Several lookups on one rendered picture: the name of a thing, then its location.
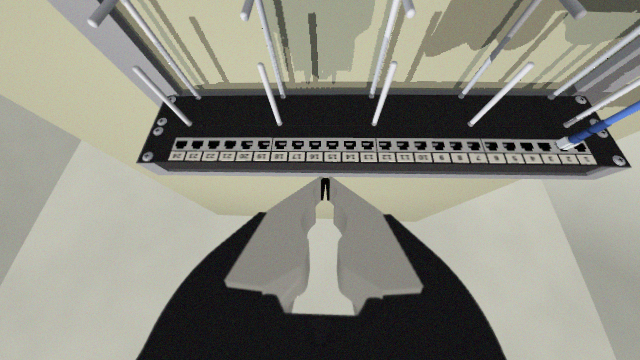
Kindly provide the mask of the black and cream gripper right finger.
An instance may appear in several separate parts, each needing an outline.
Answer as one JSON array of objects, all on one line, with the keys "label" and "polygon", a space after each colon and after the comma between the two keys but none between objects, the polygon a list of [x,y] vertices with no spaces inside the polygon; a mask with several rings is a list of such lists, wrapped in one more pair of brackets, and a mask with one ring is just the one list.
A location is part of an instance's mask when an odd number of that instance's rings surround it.
[{"label": "black and cream gripper right finger", "polygon": [[387,317],[435,334],[467,360],[507,360],[480,306],[450,267],[391,214],[326,178],[338,240],[339,291],[358,315],[381,298]]}]

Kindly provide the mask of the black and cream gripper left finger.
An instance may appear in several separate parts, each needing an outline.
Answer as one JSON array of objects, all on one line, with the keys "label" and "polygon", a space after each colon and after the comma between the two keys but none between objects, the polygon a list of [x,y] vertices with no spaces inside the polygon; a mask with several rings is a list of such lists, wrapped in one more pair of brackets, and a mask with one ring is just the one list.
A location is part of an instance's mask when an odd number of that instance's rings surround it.
[{"label": "black and cream gripper left finger", "polygon": [[136,360],[166,360],[207,327],[257,312],[264,294],[276,295],[284,312],[292,313],[308,286],[307,234],[325,184],[326,178],[316,178],[212,250],[172,295]]}]

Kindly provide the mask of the blue network cable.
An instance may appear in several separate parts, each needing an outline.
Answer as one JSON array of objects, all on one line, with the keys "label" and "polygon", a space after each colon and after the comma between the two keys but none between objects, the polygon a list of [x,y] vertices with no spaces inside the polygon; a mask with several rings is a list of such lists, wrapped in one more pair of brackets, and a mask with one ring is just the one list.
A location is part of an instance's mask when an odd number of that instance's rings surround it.
[{"label": "blue network cable", "polygon": [[623,118],[635,113],[638,110],[640,110],[640,100],[637,101],[636,103],[628,106],[627,108],[619,111],[618,113],[616,113],[616,114],[614,114],[614,115],[612,115],[612,116],[610,116],[610,117],[608,117],[606,119],[600,120],[597,123],[591,125],[589,127],[589,131],[592,132],[592,133],[600,132],[600,131],[610,127],[611,124],[613,124],[613,123],[615,123],[615,122],[617,122],[617,121],[619,121],[619,120],[621,120],[621,119],[623,119]]}]

